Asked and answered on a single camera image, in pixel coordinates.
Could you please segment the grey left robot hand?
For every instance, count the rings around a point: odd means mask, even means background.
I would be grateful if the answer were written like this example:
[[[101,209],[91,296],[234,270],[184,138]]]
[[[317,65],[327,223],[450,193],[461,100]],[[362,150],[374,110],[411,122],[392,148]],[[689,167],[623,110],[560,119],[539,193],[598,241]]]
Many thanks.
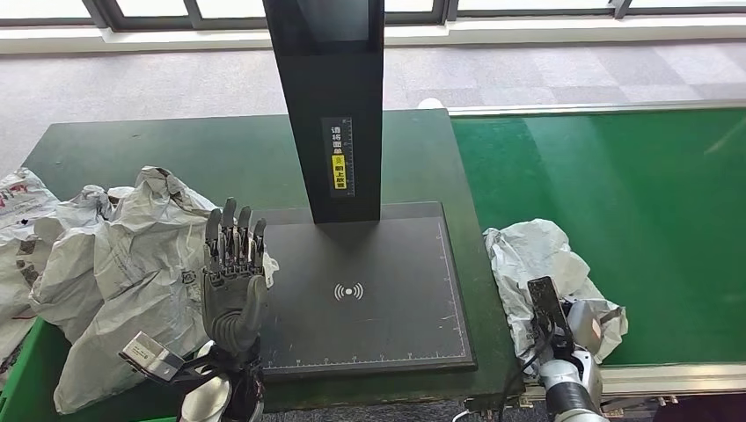
[[[215,345],[240,360],[260,353],[260,329],[267,311],[266,221],[250,226],[252,210],[229,197],[211,211],[205,230],[202,322]]]

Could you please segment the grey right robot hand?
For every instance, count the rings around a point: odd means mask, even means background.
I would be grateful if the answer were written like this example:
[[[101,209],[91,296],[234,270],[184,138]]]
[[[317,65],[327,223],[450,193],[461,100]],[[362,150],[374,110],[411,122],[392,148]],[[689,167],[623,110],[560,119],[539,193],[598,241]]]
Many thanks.
[[[575,350],[599,353],[602,345],[600,319],[587,300],[564,300],[561,303],[567,328],[567,354]]]

